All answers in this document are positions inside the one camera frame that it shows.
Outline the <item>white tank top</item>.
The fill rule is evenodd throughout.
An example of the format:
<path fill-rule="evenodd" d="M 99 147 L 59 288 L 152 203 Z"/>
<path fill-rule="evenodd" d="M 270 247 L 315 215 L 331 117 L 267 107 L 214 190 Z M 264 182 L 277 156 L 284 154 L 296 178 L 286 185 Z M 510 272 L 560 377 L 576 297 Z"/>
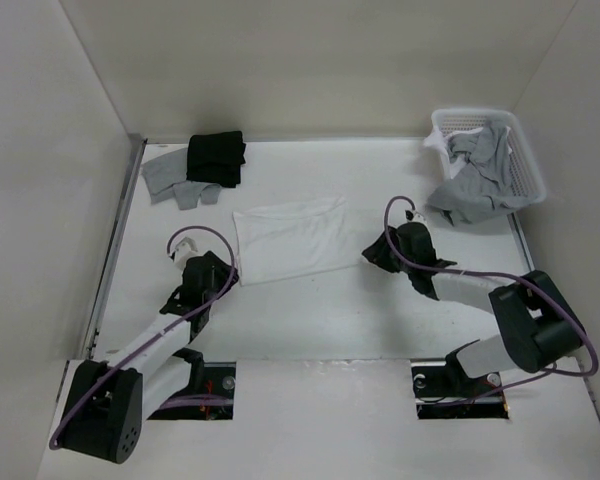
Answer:
<path fill-rule="evenodd" d="M 343 197 L 235 211 L 240 282 L 257 285 L 356 265 L 360 231 Z"/>

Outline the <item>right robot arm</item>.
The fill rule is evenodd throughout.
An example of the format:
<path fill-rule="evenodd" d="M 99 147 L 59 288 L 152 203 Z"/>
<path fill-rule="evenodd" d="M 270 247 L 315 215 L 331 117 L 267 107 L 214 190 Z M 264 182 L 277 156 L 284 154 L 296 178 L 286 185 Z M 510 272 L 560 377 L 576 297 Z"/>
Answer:
<path fill-rule="evenodd" d="M 422 222 L 388 226 L 362 251 L 369 263 L 404 273 L 421 295 L 484 311 L 498 333 L 465 344 L 445 357 L 444 384 L 463 396 L 480 378 L 519 369 L 546 373 L 559 359 L 584 345 L 584 329 L 548 274 L 534 270 L 515 279 L 462 271 L 437 255 Z"/>

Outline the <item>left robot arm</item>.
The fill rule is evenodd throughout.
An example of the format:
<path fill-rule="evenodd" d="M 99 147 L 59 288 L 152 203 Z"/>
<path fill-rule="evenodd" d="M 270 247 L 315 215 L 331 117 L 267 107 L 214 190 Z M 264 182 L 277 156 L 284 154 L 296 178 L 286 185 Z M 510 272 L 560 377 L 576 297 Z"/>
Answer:
<path fill-rule="evenodd" d="M 238 280 L 235 265 L 211 251 L 189 258 L 181 284 L 143 333 L 105 359 L 76 368 L 50 449 L 124 463 L 143 423 L 165 401 L 203 390 L 203 357 L 189 346 L 207 325 L 212 304 Z"/>

